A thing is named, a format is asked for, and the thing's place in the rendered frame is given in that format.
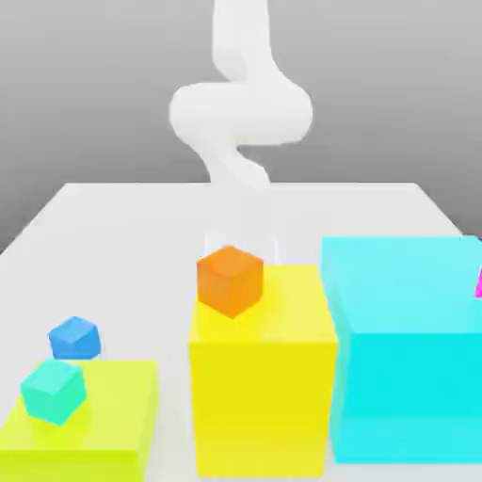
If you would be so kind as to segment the small orange cube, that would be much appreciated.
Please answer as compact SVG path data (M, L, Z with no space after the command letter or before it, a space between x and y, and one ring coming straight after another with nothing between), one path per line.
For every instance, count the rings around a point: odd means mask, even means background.
M264 289L264 260L226 246L197 261L198 301L235 318L257 303Z

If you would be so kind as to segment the small blue cube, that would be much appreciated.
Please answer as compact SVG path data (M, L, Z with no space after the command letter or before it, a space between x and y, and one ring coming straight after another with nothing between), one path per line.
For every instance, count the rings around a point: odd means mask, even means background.
M48 338L55 359L91 360L102 351L97 326L77 316L51 329Z

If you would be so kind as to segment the small teal cube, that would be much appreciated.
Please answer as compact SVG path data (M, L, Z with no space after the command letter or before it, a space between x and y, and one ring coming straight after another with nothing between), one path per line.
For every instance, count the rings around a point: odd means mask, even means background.
M41 421L63 426L87 399L83 368L47 359L21 383L26 412Z

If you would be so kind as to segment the large yellow box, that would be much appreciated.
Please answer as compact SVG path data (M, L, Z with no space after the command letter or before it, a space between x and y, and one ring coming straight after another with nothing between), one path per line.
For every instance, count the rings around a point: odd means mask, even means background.
M267 265L235 318L195 303L188 346L199 476L323 473L338 339L315 265Z

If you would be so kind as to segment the large cyan box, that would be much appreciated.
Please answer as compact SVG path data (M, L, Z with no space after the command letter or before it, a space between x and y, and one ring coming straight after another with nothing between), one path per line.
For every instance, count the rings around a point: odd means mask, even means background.
M340 463L482 464L482 239L326 236Z

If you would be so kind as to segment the large lime box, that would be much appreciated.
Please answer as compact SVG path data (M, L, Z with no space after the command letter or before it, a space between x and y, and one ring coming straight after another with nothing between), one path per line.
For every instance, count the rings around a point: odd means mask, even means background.
M144 482L159 405L155 361L80 361L86 401L62 426L18 399L0 427L0 482Z

